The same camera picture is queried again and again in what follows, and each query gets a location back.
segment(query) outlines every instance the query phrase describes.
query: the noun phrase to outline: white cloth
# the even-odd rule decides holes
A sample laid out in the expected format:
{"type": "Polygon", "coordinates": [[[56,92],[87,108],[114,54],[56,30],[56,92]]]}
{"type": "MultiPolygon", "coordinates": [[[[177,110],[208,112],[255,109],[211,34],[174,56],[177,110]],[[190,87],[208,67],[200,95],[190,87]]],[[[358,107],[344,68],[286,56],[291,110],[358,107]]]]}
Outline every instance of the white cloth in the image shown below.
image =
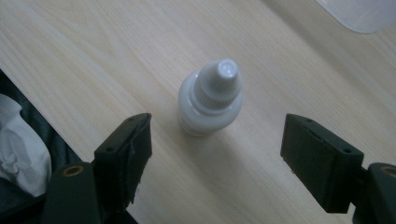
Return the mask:
{"type": "Polygon", "coordinates": [[[50,181],[50,154],[20,112],[17,102],[0,94],[0,176],[39,196],[50,181]]]}

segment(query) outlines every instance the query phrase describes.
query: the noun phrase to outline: wood grain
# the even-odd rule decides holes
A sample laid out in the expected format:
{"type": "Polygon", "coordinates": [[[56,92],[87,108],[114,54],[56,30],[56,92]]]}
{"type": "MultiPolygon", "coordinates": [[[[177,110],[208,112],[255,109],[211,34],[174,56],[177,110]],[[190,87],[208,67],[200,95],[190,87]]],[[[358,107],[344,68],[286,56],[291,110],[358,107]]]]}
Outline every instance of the wood grain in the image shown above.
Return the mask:
{"type": "Polygon", "coordinates": [[[287,113],[396,163],[396,25],[348,30],[315,0],[0,1],[0,67],[84,161],[126,118],[153,115],[139,223],[351,223],[322,211],[279,155],[287,113]],[[244,76],[236,121],[177,122],[178,88],[221,58],[244,76]]]}

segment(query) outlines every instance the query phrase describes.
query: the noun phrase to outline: wooden table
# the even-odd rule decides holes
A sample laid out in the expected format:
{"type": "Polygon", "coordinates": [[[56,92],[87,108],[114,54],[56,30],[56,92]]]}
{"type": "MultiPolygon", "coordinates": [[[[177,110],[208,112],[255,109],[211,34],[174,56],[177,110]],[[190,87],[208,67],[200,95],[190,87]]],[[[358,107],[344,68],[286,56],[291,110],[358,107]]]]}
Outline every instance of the wooden table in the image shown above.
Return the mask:
{"type": "Polygon", "coordinates": [[[126,118],[152,113],[139,223],[351,223],[322,211],[279,152],[287,113],[396,163],[396,24],[362,35],[315,0],[0,1],[0,67],[84,161],[126,118]],[[236,121],[183,133],[178,88],[232,58],[236,121]]]}

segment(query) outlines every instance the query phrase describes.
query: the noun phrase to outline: white conical cap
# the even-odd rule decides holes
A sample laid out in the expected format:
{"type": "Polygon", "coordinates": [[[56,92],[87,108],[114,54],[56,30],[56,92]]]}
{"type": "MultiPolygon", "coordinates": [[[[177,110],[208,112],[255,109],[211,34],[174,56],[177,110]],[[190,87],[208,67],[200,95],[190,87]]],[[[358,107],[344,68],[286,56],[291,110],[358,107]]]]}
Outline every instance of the white conical cap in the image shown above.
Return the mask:
{"type": "Polygon", "coordinates": [[[242,89],[238,65],[231,59],[203,67],[193,86],[193,94],[203,107],[221,110],[233,103],[242,89]]]}

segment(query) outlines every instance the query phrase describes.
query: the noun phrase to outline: small plastic dropper bottle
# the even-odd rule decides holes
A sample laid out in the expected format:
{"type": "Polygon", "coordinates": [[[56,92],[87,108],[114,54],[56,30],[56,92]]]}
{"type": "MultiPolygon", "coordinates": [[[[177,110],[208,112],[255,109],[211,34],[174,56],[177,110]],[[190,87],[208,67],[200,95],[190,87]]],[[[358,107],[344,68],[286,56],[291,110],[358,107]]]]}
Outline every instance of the small plastic dropper bottle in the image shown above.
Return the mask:
{"type": "Polygon", "coordinates": [[[206,136],[231,124],[242,107],[242,78],[230,59],[207,64],[186,77],[178,92],[183,129],[206,136]]]}

